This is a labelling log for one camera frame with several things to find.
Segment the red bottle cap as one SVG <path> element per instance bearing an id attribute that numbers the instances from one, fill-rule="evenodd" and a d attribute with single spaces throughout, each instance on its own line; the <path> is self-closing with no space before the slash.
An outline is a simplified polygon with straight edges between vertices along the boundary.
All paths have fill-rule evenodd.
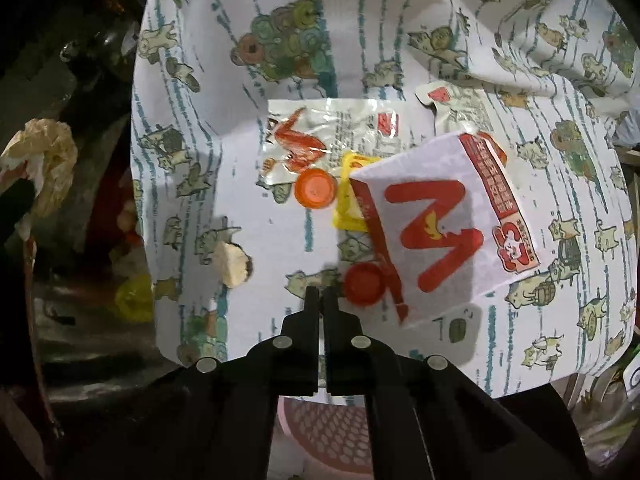
<path id="1" fill-rule="evenodd" d="M 371 307 L 385 294 L 384 273 L 373 262 L 355 263 L 345 273 L 343 290 L 345 298 L 354 306 Z"/>

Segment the orange bottle cap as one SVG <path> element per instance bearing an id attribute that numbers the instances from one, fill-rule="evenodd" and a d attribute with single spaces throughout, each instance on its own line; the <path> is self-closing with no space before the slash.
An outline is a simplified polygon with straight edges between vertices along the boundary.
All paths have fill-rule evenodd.
<path id="1" fill-rule="evenodd" d="M 336 196 L 335 178 L 319 168 L 303 171 L 295 181 L 294 195 L 297 203 L 308 209 L 330 206 Z"/>

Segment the white red M paper bag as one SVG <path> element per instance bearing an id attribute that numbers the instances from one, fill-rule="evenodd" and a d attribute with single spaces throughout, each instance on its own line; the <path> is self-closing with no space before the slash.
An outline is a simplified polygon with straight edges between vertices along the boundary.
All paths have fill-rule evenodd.
<path id="1" fill-rule="evenodd" d="M 537 244 L 498 152 L 453 132 L 349 176 L 401 326 L 528 278 Z"/>

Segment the cat print white cloth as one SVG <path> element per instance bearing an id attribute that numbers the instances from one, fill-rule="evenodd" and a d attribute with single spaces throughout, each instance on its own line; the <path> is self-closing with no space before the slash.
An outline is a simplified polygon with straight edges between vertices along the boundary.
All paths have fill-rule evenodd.
<path id="1" fill-rule="evenodd" d="M 371 307 L 345 298 L 351 266 L 380 265 L 368 232 L 334 228 L 336 196 L 305 208 L 259 164 L 271 100 L 401 101 L 400 153 L 417 148 L 438 135 L 414 90 L 435 80 L 486 92 L 540 266 L 405 327 L 387 287 Z M 601 374 L 634 336 L 636 229 L 612 136 L 638 101 L 639 47 L 608 0 L 148 0 L 131 170 L 160 354 L 244 356 L 314 286 L 371 337 L 440 353 L 491 396 Z M 220 242 L 252 259 L 238 287 L 216 269 Z"/>

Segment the yellow plastic bag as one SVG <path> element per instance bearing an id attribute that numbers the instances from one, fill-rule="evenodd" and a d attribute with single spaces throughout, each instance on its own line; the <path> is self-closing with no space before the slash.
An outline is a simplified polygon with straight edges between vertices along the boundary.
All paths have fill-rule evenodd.
<path id="1" fill-rule="evenodd" d="M 154 320 L 154 298 L 149 274 L 136 274 L 119 285 L 115 306 L 129 323 L 151 323 Z"/>

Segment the large chicken wing wrapper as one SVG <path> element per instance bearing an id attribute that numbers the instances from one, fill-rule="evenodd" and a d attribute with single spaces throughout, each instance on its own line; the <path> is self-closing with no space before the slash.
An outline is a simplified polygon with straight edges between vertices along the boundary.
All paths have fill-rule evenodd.
<path id="1" fill-rule="evenodd" d="M 408 108 L 401 101 L 271 100 L 260 180 L 290 184 L 311 168 L 337 177 L 347 153 L 385 158 L 409 142 Z"/>

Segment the small chicken wing wrapper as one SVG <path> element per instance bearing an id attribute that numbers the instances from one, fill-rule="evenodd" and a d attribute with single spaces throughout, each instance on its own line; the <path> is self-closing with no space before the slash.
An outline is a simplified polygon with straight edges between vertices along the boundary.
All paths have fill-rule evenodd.
<path id="1" fill-rule="evenodd" d="M 438 136 L 450 132 L 478 134 L 506 166 L 509 141 L 482 88 L 435 80 L 421 84 L 414 90 L 414 95 L 423 106 L 434 108 L 435 133 Z"/>

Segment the pink plastic basket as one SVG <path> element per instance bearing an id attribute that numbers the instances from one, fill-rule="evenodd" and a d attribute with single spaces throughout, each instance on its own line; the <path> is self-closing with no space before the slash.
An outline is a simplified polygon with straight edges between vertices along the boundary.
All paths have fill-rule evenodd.
<path id="1" fill-rule="evenodd" d="M 372 479 L 372 453 L 362 406 L 281 398 L 278 423 L 303 453 L 304 479 Z"/>

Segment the yellow snack packet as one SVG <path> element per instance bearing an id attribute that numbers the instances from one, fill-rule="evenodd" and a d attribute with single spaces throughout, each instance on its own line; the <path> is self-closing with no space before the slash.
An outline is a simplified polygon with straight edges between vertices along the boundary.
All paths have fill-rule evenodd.
<path id="1" fill-rule="evenodd" d="M 332 216 L 332 223 L 335 229 L 367 232 L 367 223 L 360 212 L 358 200 L 352 190 L 349 177 L 355 170 L 367 167 L 379 160 L 379 157 L 361 155 L 355 152 L 347 152 L 343 155 L 336 192 L 336 206 Z"/>

